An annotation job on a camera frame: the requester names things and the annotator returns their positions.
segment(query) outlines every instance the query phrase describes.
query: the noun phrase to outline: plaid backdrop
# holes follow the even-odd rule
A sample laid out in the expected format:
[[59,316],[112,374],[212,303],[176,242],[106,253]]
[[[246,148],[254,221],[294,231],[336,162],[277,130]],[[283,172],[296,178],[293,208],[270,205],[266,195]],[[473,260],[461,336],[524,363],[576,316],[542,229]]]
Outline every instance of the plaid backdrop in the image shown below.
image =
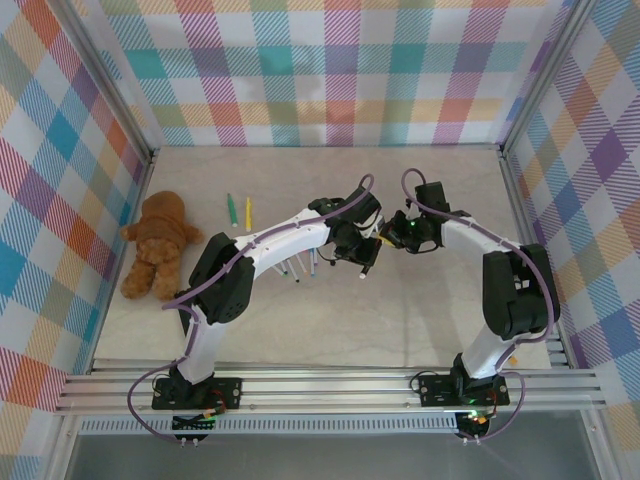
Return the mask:
[[0,478],[36,475],[143,164],[44,0],[0,15]]
[[581,367],[640,475],[640,0],[601,0],[516,148]]
[[573,1],[75,4],[152,142],[350,146],[495,143]]

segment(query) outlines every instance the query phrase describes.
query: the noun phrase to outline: white floor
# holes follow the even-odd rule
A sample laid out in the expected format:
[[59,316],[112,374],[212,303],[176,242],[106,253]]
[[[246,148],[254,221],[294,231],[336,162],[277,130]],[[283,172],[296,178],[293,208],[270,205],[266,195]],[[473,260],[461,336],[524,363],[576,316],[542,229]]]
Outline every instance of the white floor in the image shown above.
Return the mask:
[[[419,167],[442,181],[453,209],[515,239],[515,227],[496,154],[469,148],[162,149],[147,194],[171,189],[190,221],[207,237],[230,226],[226,195],[244,222],[253,202],[254,231],[295,215],[315,198],[345,197],[361,176],[376,177],[374,194],[386,217],[404,207],[400,176]],[[204,248],[184,255],[183,286]],[[123,274],[135,249],[127,249]],[[452,251],[412,256],[384,247],[366,280],[347,263],[320,261],[316,278],[296,284],[269,270],[254,284],[247,311],[228,329],[220,360],[316,365],[450,366],[484,323],[481,273]],[[97,347],[98,358],[172,359],[184,335],[174,311],[152,295],[130,301],[114,293]],[[549,368],[544,345],[517,353],[517,368]]]

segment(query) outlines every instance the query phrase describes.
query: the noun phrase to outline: brown teddy bear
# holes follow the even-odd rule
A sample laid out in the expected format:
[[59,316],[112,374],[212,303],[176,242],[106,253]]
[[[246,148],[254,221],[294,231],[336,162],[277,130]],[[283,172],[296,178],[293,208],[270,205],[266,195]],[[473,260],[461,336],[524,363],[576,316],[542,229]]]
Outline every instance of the brown teddy bear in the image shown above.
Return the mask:
[[184,216],[184,202],[177,193],[159,192],[142,202],[138,223],[122,227],[122,238],[136,242],[136,259],[120,287],[126,298],[143,297],[153,285],[160,300],[173,299],[180,289],[182,250],[187,243],[204,240]]

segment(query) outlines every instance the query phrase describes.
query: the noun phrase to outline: purple cable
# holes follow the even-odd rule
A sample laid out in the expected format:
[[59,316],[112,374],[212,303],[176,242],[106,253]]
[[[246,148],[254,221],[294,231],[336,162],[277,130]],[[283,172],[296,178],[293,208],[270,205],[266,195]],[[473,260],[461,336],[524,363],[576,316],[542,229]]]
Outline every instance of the purple cable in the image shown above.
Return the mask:
[[220,279],[222,277],[222,275],[224,275],[229,270],[231,270],[231,267],[233,267],[233,265],[238,260],[240,260],[240,258],[242,258],[242,256],[245,253],[247,253],[249,251],[249,249],[254,248],[255,245],[258,245],[262,240],[265,240],[265,239],[269,238],[270,236],[275,235],[276,233],[283,232],[285,230],[291,230],[293,228],[301,228],[301,227],[304,227],[306,225],[312,225],[312,224],[315,224],[315,223],[324,222],[325,220],[327,220],[329,218],[332,218],[332,217],[335,217],[336,215],[340,215],[342,212],[345,212],[345,211],[349,210],[350,208],[353,208],[354,206],[356,206],[358,203],[360,203],[361,200],[364,199],[364,197],[367,196],[367,194],[373,188],[374,177],[370,173],[367,173],[364,177],[362,177],[360,179],[360,183],[358,184],[358,187],[362,187],[366,180],[369,180],[369,184],[365,187],[365,191],[362,192],[360,195],[358,195],[358,197],[355,200],[349,202],[348,204],[346,204],[346,205],[338,208],[337,210],[334,210],[333,212],[328,213],[326,215],[321,215],[321,216],[316,217],[316,218],[310,218],[310,219],[307,219],[307,220],[302,220],[302,221],[300,221],[298,223],[287,223],[286,225],[280,225],[279,227],[275,227],[275,228],[272,228],[271,230],[267,230],[263,234],[258,235],[256,238],[254,238],[253,242],[249,242],[227,264],[225,264],[224,267],[222,267],[213,277],[211,277],[205,283],[203,283],[199,287],[194,288],[193,290],[191,290],[190,292],[184,294],[183,296],[178,297],[175,300],[172,300],[172,301],[170,301],[170,302],[168,302],[168,303],[166,303],[165,305],[162,306],[163,310],[169,310],[169,309],[184,310],[185,312],[187,312],[187,313],[189,313],[191,315],[191,318],[194,319],[194,325],[193,325],[193,331],[191,332],[191,335],[189,336],[189,343],[187,344],[187,348],[186,348],[186,350],[184,352],[184,355],[181,358],[179,358],[177,360],[174,360],[171,363],[168,363],[166,365],[163,365],[162,367],[154,368],[153,370],[148,371],[147,373],[142,375],[140,378],[138,378],[138,380],[136,380],[133,383],[133,385],[131,385],[131,388],[129,389],[129,393],[127,393],[127,406],[129,407],[129,412],[131,412],[131,415],[133,415],[133,417],[138,421],[138,423],[140,425],[142,425],[142,427],[145,430],[147,430],[149,433],[151,433],[155,437],[160,438],[162,440],[166,440],[166,441],[169,441],[171,443],[182,444],[182,442],[180,440],[178,440],[177,438],[174,438],[174,437],[172,437],[170,435],[162,434],[162,433],[158,432],[157,430],[155,430],[153,427],[151,427],[148,423],[146,423],[140,417],[140,415],[138,415],[136,413],[135,409],[133,408],[133,402],[131,400],[131,397],[133,396],[133,391],[145,379],[149,378],[151,375],[153,375],[155,373],[159,373],[159,372],[162,372],[163,370],[167,370],[167,369],[173,368],[176,365],[180,365],[182,362],[184,362],[189,357],[189,354],[191,353],[191,349],[193,348],[193,344],[194,344],[195,339],[196,339],[196,332],[198,330],[199,319],[198,319],[198,315],[196,314],[196,312],[194,312],[191,308],[189,308],[189,307],[187,307],[185,305],[182,305],[182,303],[185,302],[186,300],[189,300],[190,298],[194,297],[198,293],[206,290],[211,285],[213,285],[215,282],[217,282],[218,279]]
[[[551,331],[553,330],[553,317],[554,317],[554,312],[553,312],[553,301],[551,300],[551,292],[549,291],[549,286],[547,285],[547,282],[544,281],[544,278],[542,278],[542,274],[540,273],[540,270],[538,270],[538,267],[536,267],[536,265],[531,261],[531,259],[529,259],[529,257],[527,257],[524,252],[522,252],[518,247],[516,247],[514,244],[512,244],[511,242],[508,242],[506,239],[500,237],[499,235],[496,235],[495,233],[493,233],[491,230],[488,230],[484,227],[482,227],[481,225],[478,225],[477,223],[471,222],[469,220],[467,220],[464,217],[456,217],[455,215],[450,215],[448,213],[444,213],[444,212],[440,212],[438,210],[434,210],[433,208],[429,208],[426,205],[422,205],[420,202],[418,202],[418,200],[416,198],[414,198],[411,193],[409,192],[409,189],[407,188],[407,175],[409,175],[410,173],[416,173],[420,176],[420,179],[422,180],[422,184],[426,184],[427,183],[427,179],[425,178],[424,174],[418,170],[417,168],[408,168],[407,170],[405,170],[405,172],[402,174],[402,190],[404,191],[404,194],[407,196],[407,198],[409,199],[409,201],[411,201],[412,203],[414,203],[418,208],[420,208],[421,210],[424,210],[427,213],[431,213],[433,215],[438,215],[440,217],[446,218],[447,220],[452,220],[454,222],[458,222],[458,223],[462,223],[463,225],[466,225],[470,228],[473,228],[474,230],[482,233],[483,235],[485,235],[487,238],[493,240],[494,242],[497,242],[499,245],[503,245],[506,248],[508,248],[509,250],[511,250],[512,252],[514,252],[516,255],[518,255],[518,257],[520,257],[522,259],[522,261],[525,263],[525,265],[527,265],[527,267],[529,267],[531,269],[531,272],[533,273],[533,276],[536,278],[536,280],[538,281],[538,285],[540,285],[540,290],[542,291],[542,295],[544,296],[544,301],[547,307],[547,328],[545,329],[544,333],[542,335],[540,335],[539,337],[536,338],[529,338],[529,339],[520,339],[520,340],[516,340],[515,344],[511,345],[498,359],[498,361],[496,362],[496,371],[498,371],[500,374],[502,374],[502,376],[517,376],[520,379],[520,385],[522,386],[522,393],[520,394],[520,400],[518,400],[518,405],[516,406],[516,409],[513,411],[513,413],[511,414],[511,416],[509,417],[509,420],[507,420],[507,422],[500,427],[498,430],[496,430],[495,432],[489,434],[489,435],[485,435],[484,437],[482,437],[483,440],[489,440],[491,438],[494,438],[496,435],[499,435],[500,433],[504,432],[509,425],[511,425],[513,423],[513,421],[515,420],[516,416],[518,416],[518,413],[520,413],[520,410],[522,408],[522,405],[524,403],[524,397],[526,395],[526,386],[525,386],[525,382],[524,382],[524,377],[522,375],[520,375],[518,372],[514,372],[514,371],[508,371],[508,372],[502,372],[502,365],[504,365],[504,362],[513,354],[513,352],[516,349],[516,345],[522,344],[522,343],[540,343],[540,342],[544,342],[549,335],[551,335]],[[470,438],[470,439],[474,439],[474,437],[471,437],[468,434],[465,434],[464,432],[462,432],[463,436]]]

